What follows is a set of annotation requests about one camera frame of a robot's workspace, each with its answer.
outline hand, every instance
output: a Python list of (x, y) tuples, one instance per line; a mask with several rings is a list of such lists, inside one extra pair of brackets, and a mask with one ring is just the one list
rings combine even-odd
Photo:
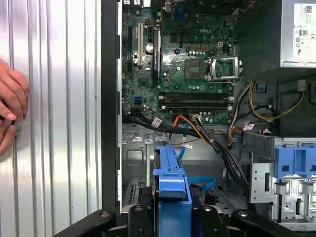
[(0, 59), (0, 115), (23, 121), (28, 110), (29, 87), (25, 77)]
[(13, 139), (16, 135), (15, 126), (11, 125), (10, 120), (0, 120), (0, 156), (6, 153), (11, 147)]

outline power supply label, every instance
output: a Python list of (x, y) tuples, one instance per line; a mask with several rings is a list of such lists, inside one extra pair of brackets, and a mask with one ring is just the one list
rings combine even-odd
[(294, 4), (293, 56), (300, 64), (316, 62), (316, 4)]

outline expansion slot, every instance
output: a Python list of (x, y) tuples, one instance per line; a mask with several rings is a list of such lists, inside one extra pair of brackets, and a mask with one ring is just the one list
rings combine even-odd
[(144, 23), (138, 23), (138, 65), (143, 65), (143, 33), (144, 33)]
[(160, 54), (161, 54), (160, 28), (154, 29), (154, 56), (153, 56), (153, 81), (158, 82), (160, 76)]
[(133, 27), (128, 27), (128, 37), (127, 37), (127, 46), (128, 46), (128, 53), (127, 53), (127, 68), (128, 71), (131, 72), (133, 70)]

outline blue latch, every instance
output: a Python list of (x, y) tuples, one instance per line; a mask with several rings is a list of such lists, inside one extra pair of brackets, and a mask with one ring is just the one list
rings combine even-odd
[(160, 169), (154, 169), (154, 176), (159, 177), (160, 198), (186, 198), (187, 192), (184, 169), (178, 164), (178, 156), (171, 145), (157, 146), (160, 154)]
[(153, 171), (159, 183), (158, 237), (191, 237), (192, 200), (184, 169), (171, 145), (157, 146), (156, 156), (160, 162)]

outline cable connector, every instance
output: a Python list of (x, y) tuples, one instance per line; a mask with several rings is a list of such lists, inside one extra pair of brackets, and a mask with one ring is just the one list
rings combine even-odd
[(305, 91), (307, 90), (307, 84), (305, 79), (301, 79), (297, 81), (297, 90), (298, 91)]

